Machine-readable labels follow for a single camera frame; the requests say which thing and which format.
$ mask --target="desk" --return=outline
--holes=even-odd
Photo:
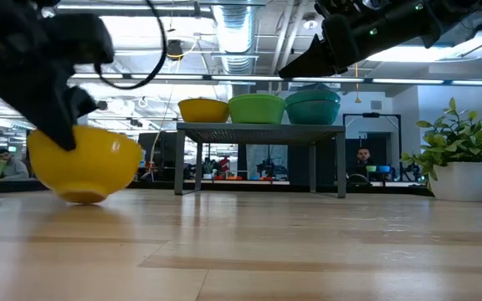
[[[346,196],[345,126],[329,125],[242,125],[178,123],[176,143],[176,177],[174,192],[183,194],[183,158],[185,137],[197,142],[197,174],[195,191],[201,189],[204,143],[250,145],[308,145],[310,147],[310,191],[316,192],[315,147],[321,140],[335,137],[338,197]]]

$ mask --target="black cable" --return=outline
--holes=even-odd
[[[108,84],[109,86],[113,87],[113,88],[123,89],[123,90],[132,90],[132,89],[138,89],[138,88],[144,87],[145,85],[149,84],[156,77],[156,75],[159,73],[159,71],[161,71],[161,68],[163,67],[163,64],[165,63],[165,60],[167,59],[167,34],[165,33],[165,27],[163,26],[163,22],[161,21],[161,18],[159,17],[159,13],[157,12],[156,8],[151,3],[151,1],[150,0],[145,0],[145,1],[146,1],[146,4],[148,4],[148,6],[150,7],[151,12],[154,15],[154,17],[156,17],[157,24],[159,25],[159,29],[161,30],[161,38],[162,38],[161,57],[159,58],[159,62],[157,62],[156,67],[150,72],[150,74],[148,74],[148,76],[145,79],[143,79],[140,83],[132,85],[130,87],[118,86],[114,83],[111,83],[109,80],[104,78],[104,76],[102,74],[102,71],[101,71],[101,64],[95,64],[94,69],[95,69],[96,73],[100,76],[100,80],[102,82]]]

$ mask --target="table top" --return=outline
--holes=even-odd
[[[345,133],[345,126],[178,123],[178,130],[201,143],[310,145]]]

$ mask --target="man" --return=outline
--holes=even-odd
[[[21,181],[29,178],[27,167],[20,160],[14,159],[7,149],[0,149],[0,160],[7,162],[0,181]]]
[[[363,175],[367,176],[367,169],[366,166],[375,166],[375,162],[372,159],[369,150],[366,147],[361,147],[358,149],[356,153],[356,160],[355,162],[349,167],[349,171],[347,172],[349,176],[351,175]]]

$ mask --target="orange object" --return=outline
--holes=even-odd
[[[177,104],[185,122],[226,122],[228,104],[213,99],[186,99]]]
[[[28,137],[38,179],[68,202],[102,202],[133,180],[141,147],[124,135],[85,125],[74,126],[77,147],[66,151],[39,130]]]

